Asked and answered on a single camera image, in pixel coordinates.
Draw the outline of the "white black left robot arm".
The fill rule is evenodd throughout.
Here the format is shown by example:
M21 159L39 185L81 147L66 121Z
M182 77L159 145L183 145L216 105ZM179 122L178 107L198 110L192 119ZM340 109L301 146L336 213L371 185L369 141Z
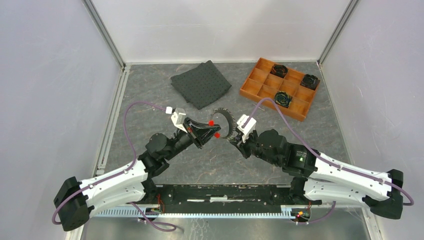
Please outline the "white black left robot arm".
M218 137L220 130L221 126L213 121L200 123L186 117L182 129L177 129L172 138L162 133L153 134L145 152L135 155L126 165L89 179L69 177L53 199L52 223L61 225L68 232L118 205L138 201L153 203L157 190L152 179L169 167L168 161L191 145L202 148L209 140Z

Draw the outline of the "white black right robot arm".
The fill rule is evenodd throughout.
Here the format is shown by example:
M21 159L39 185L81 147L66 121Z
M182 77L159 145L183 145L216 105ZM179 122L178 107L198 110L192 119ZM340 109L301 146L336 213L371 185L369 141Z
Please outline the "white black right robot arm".
M276 130L258 134L256 130L229 139L244 158L254 156L293 177L289 199L295 204L304 201L338 202L369 207L377 216L398 220L403 212L400 188L404 174L392 169L378 172L338 161L304 145L290 143Z

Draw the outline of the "large metal keyring red grip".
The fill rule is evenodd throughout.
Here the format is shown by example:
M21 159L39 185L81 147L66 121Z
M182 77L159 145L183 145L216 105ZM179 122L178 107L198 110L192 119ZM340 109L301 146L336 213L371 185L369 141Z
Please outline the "large metal keyring red grip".
M235 128L236 128L235 117L232 114L232 112L229 111L227 108L219 107L219 108L215 108L215 109L212 110L212 112L209 116L209 119L212 121L214 119L214 116L217 115L217 114L222 115L225 118L227 125L228 125L227 134L224 135L224 136L221 135L219 138L227 140L227 139L232 137L232 135L235 131Z

